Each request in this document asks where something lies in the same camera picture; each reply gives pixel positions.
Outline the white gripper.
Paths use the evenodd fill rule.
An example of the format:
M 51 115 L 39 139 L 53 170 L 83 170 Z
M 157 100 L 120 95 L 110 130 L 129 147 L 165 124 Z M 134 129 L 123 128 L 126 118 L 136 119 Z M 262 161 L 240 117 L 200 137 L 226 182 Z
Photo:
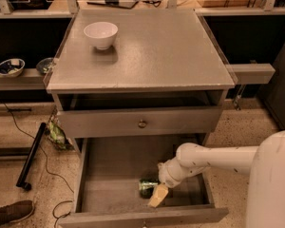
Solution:
M 181 183 L 181 167 L 174 163 L 158 163 L 159 180 L 148 202 L 150 207 L 158 207 L 168 195 L 168 188 L 174 188 Z

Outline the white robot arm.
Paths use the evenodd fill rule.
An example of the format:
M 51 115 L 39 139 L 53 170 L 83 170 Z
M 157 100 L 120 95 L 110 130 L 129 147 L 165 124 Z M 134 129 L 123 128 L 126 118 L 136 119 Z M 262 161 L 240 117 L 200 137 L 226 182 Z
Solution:
M 149 205 L 159 206 L 170 188 L 210 167 L 249 176 L 246 228 L 285 228 L 285 130 L 257 146 L 180 145 L 173 159 L 158 164 L 160 183 Z

